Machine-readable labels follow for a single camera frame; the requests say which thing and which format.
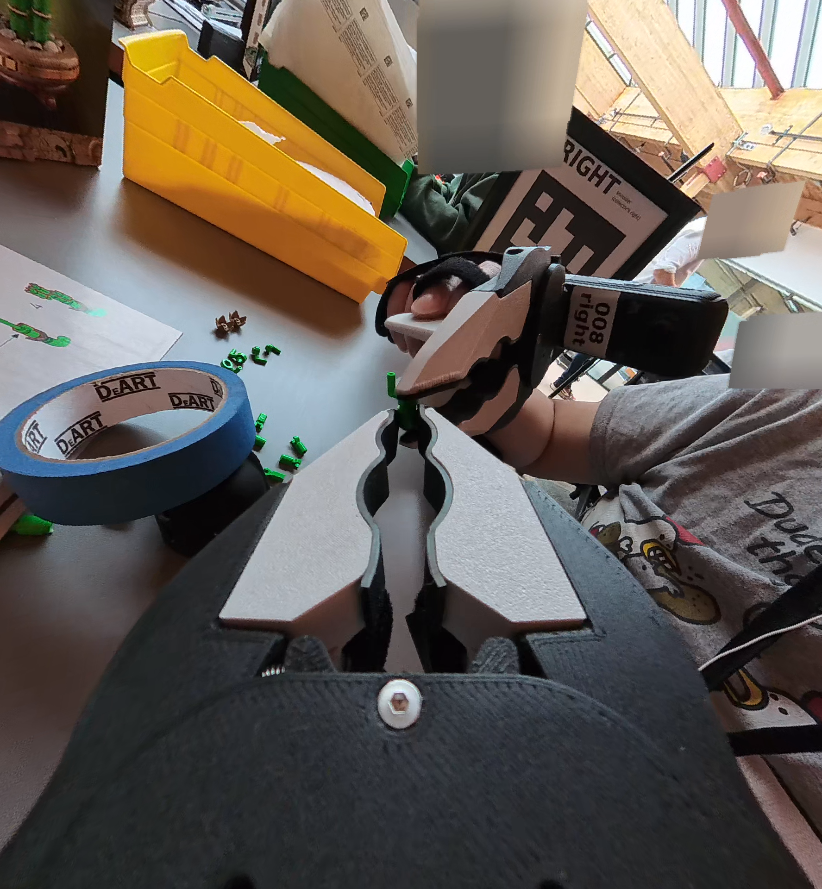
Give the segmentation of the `white crumpled paper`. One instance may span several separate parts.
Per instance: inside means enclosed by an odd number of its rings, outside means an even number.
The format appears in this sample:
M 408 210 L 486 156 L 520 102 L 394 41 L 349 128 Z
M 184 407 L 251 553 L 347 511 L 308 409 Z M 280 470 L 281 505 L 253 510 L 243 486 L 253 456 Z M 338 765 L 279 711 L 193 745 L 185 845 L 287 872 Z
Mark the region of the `white crumpled paper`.
M 268 142 L 270 145 L 279 146 L 279 143 L 284 142 L 284 138 L 281 136 L 277 136 L 268 131 L 263 130 L 261 127 L 256 125 L 251 121 L 242 121 L 241 124 L 258 135 L 261 139 Z M 300 166 L 302 166 L 305 170 L 312 173 L 316 176 L 317 179 L 327 184 L 329 187 L 338 191 L 338 193 L 343 194 L 347 197 L 352 203 L 361 207 L 367 213 L 372 216 L 376 216 L 377 212 L 374 210 L 372 203 L 367 200 L 365 196 L 363 196 L 359 191 L 353 188 L 349 183 L 344 180 L 332 175 L 330 172 L 321 170 L 316 166 L 306 163 L 304 161 L 296 160 Z

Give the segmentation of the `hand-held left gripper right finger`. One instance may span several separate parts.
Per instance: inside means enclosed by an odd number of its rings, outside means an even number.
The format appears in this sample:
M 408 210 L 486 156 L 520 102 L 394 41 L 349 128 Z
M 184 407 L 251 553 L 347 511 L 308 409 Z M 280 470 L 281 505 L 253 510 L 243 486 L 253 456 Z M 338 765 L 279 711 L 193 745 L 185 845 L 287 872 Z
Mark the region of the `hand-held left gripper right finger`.
M 583 605 L 516 472 L 430 408 L 427 467 L 446 493 L 427 535 L 457 639 L 580 628 Z

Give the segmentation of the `lego box with plant picture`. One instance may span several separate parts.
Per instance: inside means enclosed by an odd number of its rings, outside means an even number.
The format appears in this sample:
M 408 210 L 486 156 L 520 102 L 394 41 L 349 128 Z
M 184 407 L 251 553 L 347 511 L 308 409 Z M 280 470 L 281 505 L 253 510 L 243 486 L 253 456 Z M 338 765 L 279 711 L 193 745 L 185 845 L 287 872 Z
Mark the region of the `lego box with plant picture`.
M 111 1 L 0 1 L 0 158 L 98 167 Z

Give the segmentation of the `person's right hand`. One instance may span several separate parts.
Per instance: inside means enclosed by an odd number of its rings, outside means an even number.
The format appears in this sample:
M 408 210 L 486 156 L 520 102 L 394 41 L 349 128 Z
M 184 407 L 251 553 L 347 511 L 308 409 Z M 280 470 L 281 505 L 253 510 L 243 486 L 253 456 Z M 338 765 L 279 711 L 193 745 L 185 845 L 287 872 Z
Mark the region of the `person's right hand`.
M 494 261 L 484 261 L 479 264 L 479 268 L 485 273 L 486 280 L 496 276 L 501 270 L 500 264 Z M 399 283 L 389 296 L 386 314 L 387 317 L 391 317 L 395 314 L 412 313 L 424 321 L 440 320 L 452 311 L 469 289 L 475 286 L 477 285 L 461 281 L 456 275 L 444 282 L 434 283 L 426 290 L 421 290 L 413 281 Z M 419 297 L 415 299 L 414 294 L 419 294 Z M 408 339 L 404 334 L 394 332 L 391 336 L 395 346 L 411 357 L 423 345 L 421 340 Z

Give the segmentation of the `green lego stem assembly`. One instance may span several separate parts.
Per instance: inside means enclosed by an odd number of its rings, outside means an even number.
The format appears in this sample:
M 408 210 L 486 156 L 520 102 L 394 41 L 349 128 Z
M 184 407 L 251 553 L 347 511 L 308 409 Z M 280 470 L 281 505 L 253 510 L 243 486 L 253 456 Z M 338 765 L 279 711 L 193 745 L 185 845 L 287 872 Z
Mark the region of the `green lego stem assembly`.
M 399 443 L 403 446 L 414 447 L 418 442 L 419 406 L 415 398 L 404 398 L 397 394 L 396 375 L 394 372 L 386 374 L 387 393 L 395 400 L 395 418 L 402 430 Z

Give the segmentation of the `person's grey printed t-shirt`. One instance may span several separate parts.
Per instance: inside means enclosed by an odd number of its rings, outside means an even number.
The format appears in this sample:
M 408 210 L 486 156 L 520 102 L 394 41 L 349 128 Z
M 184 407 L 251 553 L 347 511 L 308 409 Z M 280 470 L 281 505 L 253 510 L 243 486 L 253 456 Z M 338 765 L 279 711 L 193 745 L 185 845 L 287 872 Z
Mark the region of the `person's grey printed t-shirt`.
M 617 388 L 590 436 L 607 494 L 583 519 L 701 666 L 822 563 L 822 390 L 728 375 Z M 711 695 L 728 731 L 822 724 L 822 620 L 778 638 Z M 822 753 L 742 770 L 822 887 Z

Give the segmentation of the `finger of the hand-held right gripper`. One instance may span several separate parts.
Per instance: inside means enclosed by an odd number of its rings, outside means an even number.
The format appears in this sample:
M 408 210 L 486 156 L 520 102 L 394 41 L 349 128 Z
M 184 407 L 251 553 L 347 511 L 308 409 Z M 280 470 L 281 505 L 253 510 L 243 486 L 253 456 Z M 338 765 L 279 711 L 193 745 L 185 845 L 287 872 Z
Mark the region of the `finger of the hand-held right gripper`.
M 396 383 L 396 395 L 418 397 L 458 384 L 476 362 L 520 338 L 530 302 L 531 285 L 525 283 L 505 296 L 468 292 L 440 321 L 397 314 L 395 331 L 423 344 Z
M 547 367 L 547 348 L 532 307 L 522 335 L 479 360 L 466 378 L 446 392 L 446 417 L 468 435 L 481 436 L 514 419 Z

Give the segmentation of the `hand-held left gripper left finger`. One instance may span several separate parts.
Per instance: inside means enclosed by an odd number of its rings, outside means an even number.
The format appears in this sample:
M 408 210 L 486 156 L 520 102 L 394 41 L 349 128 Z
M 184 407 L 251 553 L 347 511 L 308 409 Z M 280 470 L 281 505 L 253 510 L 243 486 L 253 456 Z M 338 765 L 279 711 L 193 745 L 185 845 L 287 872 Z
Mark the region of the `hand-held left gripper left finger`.
M 361 591 L 381 559 L 373 517 L 389 496 L 395 412 L 387 410 L 301 470 L 220 611 L 239 628 L 290 638 L 351 639 L 364 626 Z

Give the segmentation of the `black storage box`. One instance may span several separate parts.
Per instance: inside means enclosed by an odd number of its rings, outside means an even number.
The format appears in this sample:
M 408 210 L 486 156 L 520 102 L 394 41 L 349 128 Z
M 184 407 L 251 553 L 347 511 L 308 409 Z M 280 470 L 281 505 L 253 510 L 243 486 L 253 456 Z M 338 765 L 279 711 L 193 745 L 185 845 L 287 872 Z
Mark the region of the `black storage box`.
M 244 66 L 252 68 L 256 64 L 258 50 L 250 45 L 251 28 L 239 25 L 204 19 L 196 52 L 205 60 L 217 57 L 236 70 Z

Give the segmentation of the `red ceiling pipe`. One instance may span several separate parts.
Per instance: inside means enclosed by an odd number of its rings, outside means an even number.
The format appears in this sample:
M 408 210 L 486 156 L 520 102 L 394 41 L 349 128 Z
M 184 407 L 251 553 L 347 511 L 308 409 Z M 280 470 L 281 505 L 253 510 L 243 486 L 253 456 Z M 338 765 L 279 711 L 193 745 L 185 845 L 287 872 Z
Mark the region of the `red ceiling pipe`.
M 750 22 L 740 6 L 740 2 L 723 0 L 721 3 L 726 10 L 734 31 L 748 50 L 757 73 L 764 81 L 771 98 L 773 100 L 780 99 L 785 92 L 784 87 L 775 73 L 760 39 L 753 28 L 751 28 Z

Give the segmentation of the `black printed cardboard box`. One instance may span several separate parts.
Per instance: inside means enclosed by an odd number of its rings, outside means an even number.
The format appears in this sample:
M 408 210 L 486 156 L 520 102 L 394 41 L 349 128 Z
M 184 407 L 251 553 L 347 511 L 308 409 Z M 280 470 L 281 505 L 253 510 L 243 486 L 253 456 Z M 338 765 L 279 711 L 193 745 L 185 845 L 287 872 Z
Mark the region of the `black printed cardboard box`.
M 259 77 L 259 46 L 261 34 L 272 16 L 279 1 L 245 1 L 241 21 L 241 32 L 244 38 L 242 59 L 243 72 L 251 82 Z

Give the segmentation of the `lego instruction booklet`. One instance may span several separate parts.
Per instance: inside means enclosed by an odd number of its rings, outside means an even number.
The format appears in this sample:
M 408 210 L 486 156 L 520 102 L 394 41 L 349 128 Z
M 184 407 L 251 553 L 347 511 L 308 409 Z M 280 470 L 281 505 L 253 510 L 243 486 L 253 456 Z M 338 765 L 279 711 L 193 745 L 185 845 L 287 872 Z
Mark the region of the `lego instruction booklet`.
M 181 336 L 0 245 L 0 419 L 62 382 L 158 361 Z M 23 510 L 0 475 L 0 540 Z

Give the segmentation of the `green plastic bin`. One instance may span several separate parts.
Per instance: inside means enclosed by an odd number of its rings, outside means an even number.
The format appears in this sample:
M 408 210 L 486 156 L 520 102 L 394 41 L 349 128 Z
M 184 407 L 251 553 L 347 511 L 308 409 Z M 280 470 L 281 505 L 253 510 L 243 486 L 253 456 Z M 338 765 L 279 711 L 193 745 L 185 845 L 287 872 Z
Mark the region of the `green plastic bin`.
M 386 189 L 380 218 L 384 221 L 392 219 L 404 200 L 414 170 L 413 162 L 405 160 L 398 165 L 392 161 L 293 73 L 272 65 L 267 52 L 262 48 L 258 61 L 260 62 L 258 85 L 261 92 L 270 96 L 380 181 Z

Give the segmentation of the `black rounded case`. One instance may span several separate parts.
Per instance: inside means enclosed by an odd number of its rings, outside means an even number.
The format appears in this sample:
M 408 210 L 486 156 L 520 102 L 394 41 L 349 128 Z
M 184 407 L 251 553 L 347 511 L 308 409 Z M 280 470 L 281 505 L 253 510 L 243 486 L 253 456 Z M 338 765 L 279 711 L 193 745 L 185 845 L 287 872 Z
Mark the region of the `black rounded case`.
M 236 472 L 204 495 L 155 515 L 163 542 L 193 557 L 270 488 L 261 462 L 250 453 Z

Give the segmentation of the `person's right forearm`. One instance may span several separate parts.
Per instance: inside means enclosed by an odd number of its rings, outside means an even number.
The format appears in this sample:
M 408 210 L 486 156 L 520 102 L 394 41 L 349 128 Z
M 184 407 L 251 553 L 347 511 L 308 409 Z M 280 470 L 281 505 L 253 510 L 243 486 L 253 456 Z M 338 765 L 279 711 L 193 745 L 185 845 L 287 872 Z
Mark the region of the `person's right forearm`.
M 486 434 L 504 462 L 523 474 L 566 483 L 609 484 L 597 465 L 592 429 L 618 396 L 600 402 L 569 402 L 536 390 L 513 420 Z

